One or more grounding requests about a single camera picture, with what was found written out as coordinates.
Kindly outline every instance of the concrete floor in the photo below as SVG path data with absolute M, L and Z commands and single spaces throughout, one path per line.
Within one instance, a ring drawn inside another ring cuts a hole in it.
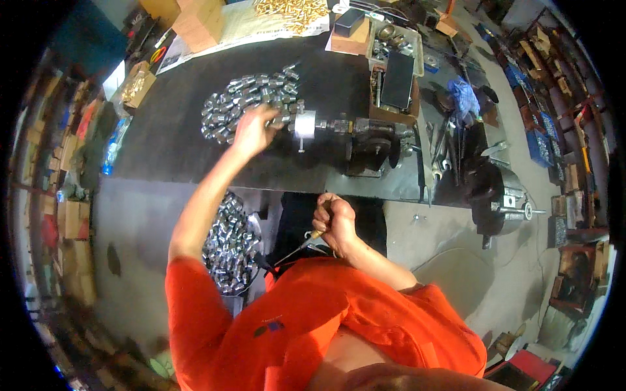
M 492 51 L 473 28 L 476 20 L 463 7 L 456 7 L 453 14 L 481 48 L 472 48 L 473 54 L 500 98 L 511 168 L 530 192 L 533 205 L 549 210 L 550 198 L 560 190 L 549 182 L 547 170 L 530 160 L 520 112 L 504 72 L 489 59 Z M 167 246 L 194 188 L 107 178 L 96 196 L 95 311 L 112 336 L 134 340 L 147 356 L 153 354 L 153 342 L 167 336 L 163 287 Z M 558 251 L 544 251 L 546 216 L 525 222 L 483 251 L 470 210 L 387 202 L 385 214 L 389 258 L 415 270 L 422 282 L 439 284 L 487 345 L 501 332 L 515 332 L 523 322 L 527 323 L 523 338 L 536 340 L 558 268 Z

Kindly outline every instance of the orange shirt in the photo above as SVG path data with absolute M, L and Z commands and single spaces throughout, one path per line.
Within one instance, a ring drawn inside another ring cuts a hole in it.
M 234 319 L 197 260 L 171 262 L 165 292 L 184 390 L 303 390 L 339 325 L 399 364 L 485 371 L 483 342 L 438 287 L 405 295 L 335 258 L 299 260 Z

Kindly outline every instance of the newspaper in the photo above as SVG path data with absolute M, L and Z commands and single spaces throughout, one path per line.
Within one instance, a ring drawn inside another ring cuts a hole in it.
M 311 22 L 302 34 L 296 34 L 285 27 L 285 19 L 282 16 L 277 14 L 255 16 L 254 13 L 253 0 L 241 1 L 222 7 L 224 29 L 220 42 L 206 50 L 192 53 L 183 39 L 180 36 L 176 36 L 167 53 L 165 53 L 156 74 L 158 75 L 175 68 L 192 58 L 234 48 L 235 46 L 272 41 L 277 38 L 314 36 L 330 30 L 330 18 L 328 15 Z

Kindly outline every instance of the hand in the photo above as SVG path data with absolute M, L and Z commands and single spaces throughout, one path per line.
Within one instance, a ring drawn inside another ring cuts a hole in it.
M 332 219 L 324 208 L 324 203 L 328 204 L 328 202 L 330 202 L 330 208 L 334 214 Z M 360 239 L 356 236 L 354 228 L 354 219 L 356 218 L 354 209 L 346 200 L 336 194 L 324 193 L 319 196 L 313 217 L 313 227 L 324 232 L 322 239 L 341 258 L 345 258 L 350 249 L 359 243 Z
M 276 132 L 283 127 L 282 123 L 265 126 L 266 122 L 271 121 L 278 113 L 278 110 L 270 108 L 267 104 L 248 110 L 237 125 L 232 148 L 247 159 L 266 149 Z

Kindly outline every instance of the black table surface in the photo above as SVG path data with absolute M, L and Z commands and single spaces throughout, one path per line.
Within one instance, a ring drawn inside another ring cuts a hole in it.
M 114 177 L 148 181 L 198 183 L 214 166 L 227 145 L 205 140 L 200 132 L 200 112 L 204 100 L 221 91 L 233 78 L 245 74 L 280 71 L 298 62 L 299 98 L 307 109 L 317 110 L 318 119 L 367 118 L 369 77 L 364 56 L 325 51 L 330 32 L 306 38 L 276 39 L 246 44 L 191 59 L 160 74 L 135 111 L 133 121 L 115 162 Z M 418 79 L 422 110 L 426 121 L 440 124 L 443 113 L 429 98 L 435 85 L 445 87 L 454 76 L 446 62 L 437 74 Z M 421 199 L 418 185 L 418 157 L 405 158 L 405 164 L 387 170 L 383 178 L 351 178 L 344 169 L 344 146 L 329 140 L 305 143 L 305 153 L 297 152 L 291 135 L 279 133 L 263 153 L 255 157 L 234 179 L 234 186 L 280 191 L 373 196 L 416 202 Z

